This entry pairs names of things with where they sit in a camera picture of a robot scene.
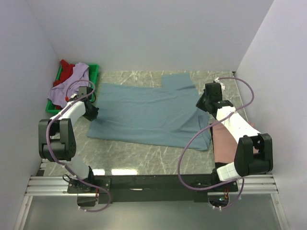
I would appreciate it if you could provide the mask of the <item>blue t-shirt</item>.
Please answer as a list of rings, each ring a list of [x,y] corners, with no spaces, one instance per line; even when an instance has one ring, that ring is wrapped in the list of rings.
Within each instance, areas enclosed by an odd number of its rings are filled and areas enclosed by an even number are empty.
[[[87,136],[183,148],[210,119],[199,98],[188,73],[162,76],[160,88],[104,83]]]

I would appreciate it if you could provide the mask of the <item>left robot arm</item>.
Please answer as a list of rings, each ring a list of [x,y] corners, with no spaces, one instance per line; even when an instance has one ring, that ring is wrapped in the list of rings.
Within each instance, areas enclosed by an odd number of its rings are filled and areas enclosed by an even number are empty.
[[[71,183],[79,181],[79,187],[86,193],[95,189],[96,181],[91,167],[76,155],[73,125],[82,116],[95,120],[98,110],[88,99],[70,101],[57,115],[38,123],[40,157],[65,168],[72,175]]]

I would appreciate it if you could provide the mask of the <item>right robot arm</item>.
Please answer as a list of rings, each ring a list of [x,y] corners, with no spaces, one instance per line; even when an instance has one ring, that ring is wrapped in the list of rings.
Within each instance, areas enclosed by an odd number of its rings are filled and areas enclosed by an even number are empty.
[[[271,136],[254,129],[242,118],[232,103],[222,99],[221,94],[203,94],[196,107],[210,113],[217,120],[216,123],[200,130],[197,135],[222,124],[235,139],[237,147],[234,161],[211,173],[211,186],[194,190],[222,191],[229,182],[249,175],[267,173],[273,169]]]

